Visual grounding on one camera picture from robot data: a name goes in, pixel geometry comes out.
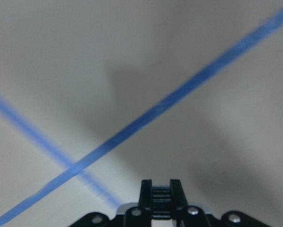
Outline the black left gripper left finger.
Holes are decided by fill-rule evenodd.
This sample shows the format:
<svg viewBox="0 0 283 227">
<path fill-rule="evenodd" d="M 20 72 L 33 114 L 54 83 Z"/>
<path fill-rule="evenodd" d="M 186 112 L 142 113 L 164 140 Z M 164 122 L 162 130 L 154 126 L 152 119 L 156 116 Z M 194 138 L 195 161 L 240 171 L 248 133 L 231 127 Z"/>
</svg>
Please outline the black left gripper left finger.
<svg viewBox="0 0 283 227">
<path fill-rule="evenodd" d="M 152 180 L 142 180 L 138 207 L 152 213 Z"/>
</svg>

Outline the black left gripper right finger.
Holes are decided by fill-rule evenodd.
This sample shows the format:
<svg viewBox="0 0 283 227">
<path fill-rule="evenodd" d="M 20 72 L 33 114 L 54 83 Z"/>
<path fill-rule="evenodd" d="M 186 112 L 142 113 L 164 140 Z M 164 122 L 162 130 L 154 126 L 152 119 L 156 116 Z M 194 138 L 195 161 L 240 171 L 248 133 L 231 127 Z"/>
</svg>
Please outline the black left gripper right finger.
<svg viewBox="0 0 283 227">
<path fill-rule="evenodd" d="M 188 202 L 180 180 L 171 179 L 169 186 L 171 192 L 172 212 L 177 213 L 186 208 L 188 206 Z"/>
</svg>

